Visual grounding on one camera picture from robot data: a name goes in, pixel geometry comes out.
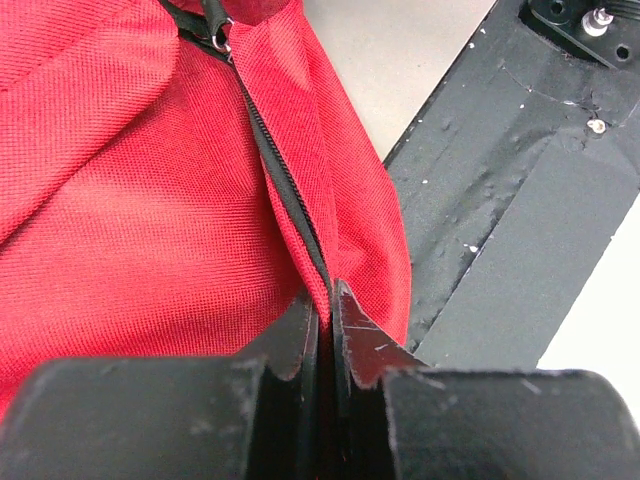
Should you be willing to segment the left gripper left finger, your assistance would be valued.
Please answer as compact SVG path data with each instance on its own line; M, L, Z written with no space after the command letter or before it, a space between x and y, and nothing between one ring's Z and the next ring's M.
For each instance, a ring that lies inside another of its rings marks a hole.
M74 358L23 384L5 479L311 479L318 316L307 294L230 356Z

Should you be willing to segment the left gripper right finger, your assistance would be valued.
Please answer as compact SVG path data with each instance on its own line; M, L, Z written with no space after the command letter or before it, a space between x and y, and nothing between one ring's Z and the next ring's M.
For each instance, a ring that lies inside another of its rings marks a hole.
M338 281L332 307L348 479L635 479L639 431L585 370L433 368L396 343Z

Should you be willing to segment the red backpack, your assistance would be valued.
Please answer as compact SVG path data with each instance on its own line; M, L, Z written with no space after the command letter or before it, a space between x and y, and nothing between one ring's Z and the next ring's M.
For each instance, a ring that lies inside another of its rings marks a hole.
M229 1L232 57L158 1L1 5L1 402L75 356L221 355L346 281L395 341L396 190L299 1Z

